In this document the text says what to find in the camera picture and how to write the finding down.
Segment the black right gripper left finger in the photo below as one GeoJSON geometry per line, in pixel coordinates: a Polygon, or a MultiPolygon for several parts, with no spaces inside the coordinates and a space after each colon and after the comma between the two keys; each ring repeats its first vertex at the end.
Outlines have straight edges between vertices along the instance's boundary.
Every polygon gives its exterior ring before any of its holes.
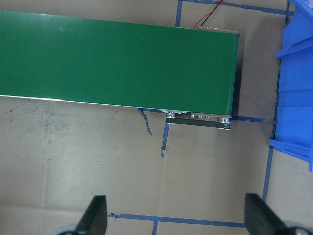
{"type": "Polygon", "coordinates": [[[74,230],[75,235],[104,235],[107,230],[105,195],[94,196],[74,230]]]}

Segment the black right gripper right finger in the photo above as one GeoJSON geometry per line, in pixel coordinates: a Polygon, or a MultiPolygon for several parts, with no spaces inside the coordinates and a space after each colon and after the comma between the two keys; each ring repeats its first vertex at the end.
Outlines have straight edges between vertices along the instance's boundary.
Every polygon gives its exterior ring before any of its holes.
{"type": "Polygon", "coordinates": [[[269,208],[258,194],[245,196],[244,224],[250,235],[292,235],[293,228],[269,208]]]}

